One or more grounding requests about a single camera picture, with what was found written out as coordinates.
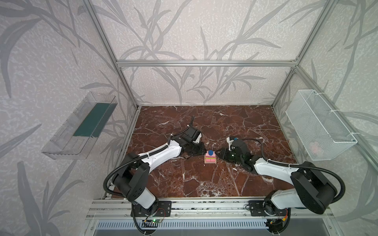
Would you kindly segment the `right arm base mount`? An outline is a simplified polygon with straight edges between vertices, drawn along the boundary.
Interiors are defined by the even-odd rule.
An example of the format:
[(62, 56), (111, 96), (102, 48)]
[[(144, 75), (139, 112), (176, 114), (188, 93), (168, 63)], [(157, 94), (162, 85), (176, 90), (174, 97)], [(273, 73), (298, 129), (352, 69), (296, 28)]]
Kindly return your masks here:
[(248, 201), (245, 209), (250, 212), (251, 216), (284, 218), (287, 214), (286, 209), (278, 209), (272, 203), (266, 203), (264, 200)]

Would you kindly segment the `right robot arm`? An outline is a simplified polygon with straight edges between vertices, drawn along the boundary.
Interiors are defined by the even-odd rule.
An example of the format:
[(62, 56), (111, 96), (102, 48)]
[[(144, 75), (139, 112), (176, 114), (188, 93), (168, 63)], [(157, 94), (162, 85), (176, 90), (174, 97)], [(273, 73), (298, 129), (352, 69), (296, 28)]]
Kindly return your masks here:
[(279, 210), (305, 208), (316, 214), (323, 214), (330, 204), (341, 200), (346, 192), (343, 179), (333, 171), (315, 166), (311, 162), (291, 164), (278, 162), (265, 156), (264, 144), (260, 145), (260, 155), (253, 155), (247, 139), (227, 138), (228, 146), (215, 152), (226, 162), (238, 164), (246, 171), (269, 176), (291, 184), (288, 190), (274, 190), (268, 194), (262, 204), (267, 215), (276, 215)]

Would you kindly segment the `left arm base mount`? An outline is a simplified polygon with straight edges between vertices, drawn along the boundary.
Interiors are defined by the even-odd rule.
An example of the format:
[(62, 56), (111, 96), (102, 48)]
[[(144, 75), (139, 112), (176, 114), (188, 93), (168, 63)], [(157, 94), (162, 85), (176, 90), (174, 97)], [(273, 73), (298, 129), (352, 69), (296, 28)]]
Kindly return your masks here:
[(171, 214), (172, 202), (156, 200), (149, 208), (143, 208), (142, 205), (132, 205), (131, 216), (135, 217), (169, 217)]

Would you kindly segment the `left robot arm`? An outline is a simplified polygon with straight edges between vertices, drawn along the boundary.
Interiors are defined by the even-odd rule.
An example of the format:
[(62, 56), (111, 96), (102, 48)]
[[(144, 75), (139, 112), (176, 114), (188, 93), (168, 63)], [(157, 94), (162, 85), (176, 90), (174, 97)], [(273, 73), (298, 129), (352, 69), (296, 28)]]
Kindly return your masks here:
[(199, 156), (206, 153), (202, 133), (189, 125), (184, 131), (171, 135), (166, 143), (151, 151), (125, 156), (122, 164), (103, 181), (103, 189), (110, 195), (126, 198), (144, 209), (157, 206), (157, 197), (147, 189), (149, 174), (165, 162), (182, 154)]

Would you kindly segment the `light pink long block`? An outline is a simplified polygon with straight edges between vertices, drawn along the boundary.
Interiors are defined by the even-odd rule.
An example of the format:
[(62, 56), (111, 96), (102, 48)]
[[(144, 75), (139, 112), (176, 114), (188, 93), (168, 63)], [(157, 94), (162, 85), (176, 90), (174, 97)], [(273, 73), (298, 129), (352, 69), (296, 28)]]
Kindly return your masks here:
[(206, 158), (216, 158), (216, 154), (215, 154), (214, 151), (209, 150), (209, 151), (206, 152), (205, 157)]

